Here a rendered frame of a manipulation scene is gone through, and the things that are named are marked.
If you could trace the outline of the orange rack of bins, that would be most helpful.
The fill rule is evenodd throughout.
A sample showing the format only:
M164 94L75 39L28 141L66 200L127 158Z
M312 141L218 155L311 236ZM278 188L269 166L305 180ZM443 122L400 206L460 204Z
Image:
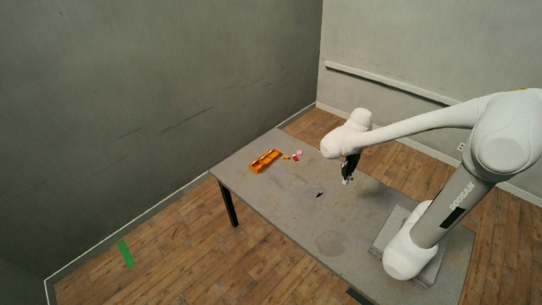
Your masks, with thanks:
M281 152L274 149L274 148L271 148L269 151L264 153L262 155L262 157L256 158L254 161L252 161L249 164L250 170L252 170L255 173L259 174L264 169L266 169L279 156L281 156Z

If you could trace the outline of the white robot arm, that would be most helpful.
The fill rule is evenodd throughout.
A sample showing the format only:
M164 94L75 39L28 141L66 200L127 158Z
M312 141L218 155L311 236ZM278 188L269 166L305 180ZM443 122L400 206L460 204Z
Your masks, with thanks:
M370 111L356 108L344 125L323 138L321 153L327 159L338 159L428 130L472 130L462 149L462 162L453 175L434 200L421 202L402 220L401 228L405 227L384 250L385 271L397 280L409 280L438 252L438 242L497 183L510 180L539 160L542 89L497 92L377 130L371 130L372 123Z

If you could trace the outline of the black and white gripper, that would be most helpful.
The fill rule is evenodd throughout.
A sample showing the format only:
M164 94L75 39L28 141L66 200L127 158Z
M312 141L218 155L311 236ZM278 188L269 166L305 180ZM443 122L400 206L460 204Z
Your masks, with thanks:
M354 172L357 166L357 163L360 160L360 156L361 156L361 153L358 153L358 154L354 153L354 154L348 155L346 156L345 163L341 165L341 167L343 168L343 169L341 168L341 175L344 176L342 183L344 185L349 183L350 177L352 176L351 173ZM353 160L354 162L351 160ZM347 175L346 175L346 169L347 169Z

